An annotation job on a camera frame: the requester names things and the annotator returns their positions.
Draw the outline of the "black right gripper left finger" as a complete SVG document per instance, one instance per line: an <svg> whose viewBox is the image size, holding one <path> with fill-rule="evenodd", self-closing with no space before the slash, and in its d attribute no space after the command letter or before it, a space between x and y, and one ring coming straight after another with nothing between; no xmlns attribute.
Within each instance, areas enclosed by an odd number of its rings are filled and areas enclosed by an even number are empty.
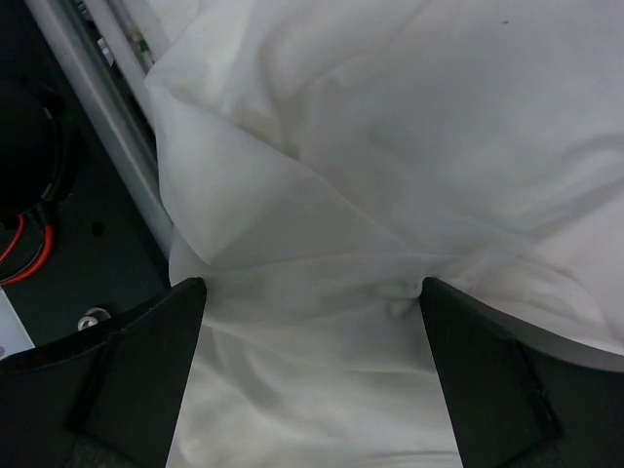
<svg viewBox="0 0 624 468"><path fill-rule="evenodd" d="M163 467L206 286L165 294L1 362L4 467Z"/></svg>

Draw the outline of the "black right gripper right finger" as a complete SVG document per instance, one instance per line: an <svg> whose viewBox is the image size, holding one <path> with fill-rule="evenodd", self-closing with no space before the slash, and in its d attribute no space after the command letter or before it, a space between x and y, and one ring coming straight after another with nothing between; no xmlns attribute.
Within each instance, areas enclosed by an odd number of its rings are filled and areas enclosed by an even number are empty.
<svg viewBox="0 0 624 468"><path fill-rule="evenodd" d="M622 466L622 356L435 278L419 304L464 466Z"/></svg>

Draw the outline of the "white camisole tank top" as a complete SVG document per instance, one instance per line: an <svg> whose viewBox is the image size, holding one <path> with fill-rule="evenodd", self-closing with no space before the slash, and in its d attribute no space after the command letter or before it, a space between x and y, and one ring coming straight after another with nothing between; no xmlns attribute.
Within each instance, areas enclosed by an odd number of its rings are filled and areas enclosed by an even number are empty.
<svg viewBox="0 0 624 468"><path fill-rule="evenodd" d="M170 278L209 293L171 467L456 467L437 276L623 350L619 1L171 1Z"/></svg>

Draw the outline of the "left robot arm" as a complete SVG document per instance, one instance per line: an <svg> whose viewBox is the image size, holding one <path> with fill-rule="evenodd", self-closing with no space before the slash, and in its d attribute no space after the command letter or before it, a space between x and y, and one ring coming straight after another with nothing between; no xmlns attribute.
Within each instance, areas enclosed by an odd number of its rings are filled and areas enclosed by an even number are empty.
<svg viewBox="0 0 624 468"><path fill-rule="evenodd" d="M75 115L22 1L1 3L1 218L56 204L78 171Z"/></svg>

